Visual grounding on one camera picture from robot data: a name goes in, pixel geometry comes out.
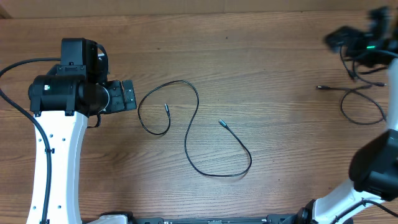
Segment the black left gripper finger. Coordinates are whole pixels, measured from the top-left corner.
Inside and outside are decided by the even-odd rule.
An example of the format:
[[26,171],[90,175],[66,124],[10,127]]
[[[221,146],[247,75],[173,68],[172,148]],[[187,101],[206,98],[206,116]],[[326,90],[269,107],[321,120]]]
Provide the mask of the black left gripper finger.
[[137,108],[135,94],[134,93],[126,93],[124,104],[125,104],[126,111],[135,110]]
[[133,95],[134,94],[134,87],[132,80],[123,80],[122,85],[124,88],[125,95]]

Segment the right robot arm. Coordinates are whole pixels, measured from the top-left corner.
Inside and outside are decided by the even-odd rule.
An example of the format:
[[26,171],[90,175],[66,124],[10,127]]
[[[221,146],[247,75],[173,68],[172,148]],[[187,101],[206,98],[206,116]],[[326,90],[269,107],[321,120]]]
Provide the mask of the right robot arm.
[[392,23],[387,6],[368,12],[368,31],[342,26],[324,38],[329,48],[339,53],[352,80],[362,79],[362,65],[372,74],[386,70],[389,87],[388,112],[382,113],[385,131],[359,149],[351,160],[349,178],[328,195],[310,201],[284,223],[352,223],[352,217],[364,209],[383,206],[397,198],[397,24]]

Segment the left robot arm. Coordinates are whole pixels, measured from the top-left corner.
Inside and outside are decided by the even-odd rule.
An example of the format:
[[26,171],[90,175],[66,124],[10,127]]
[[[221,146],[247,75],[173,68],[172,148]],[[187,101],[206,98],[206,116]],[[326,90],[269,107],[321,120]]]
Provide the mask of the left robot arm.
[[81,223],[80,155],[88,119],[136,109],[132,80],[108,80],[102,45],[65,38],[60,63],[29,87],[36,157],[28,223]]

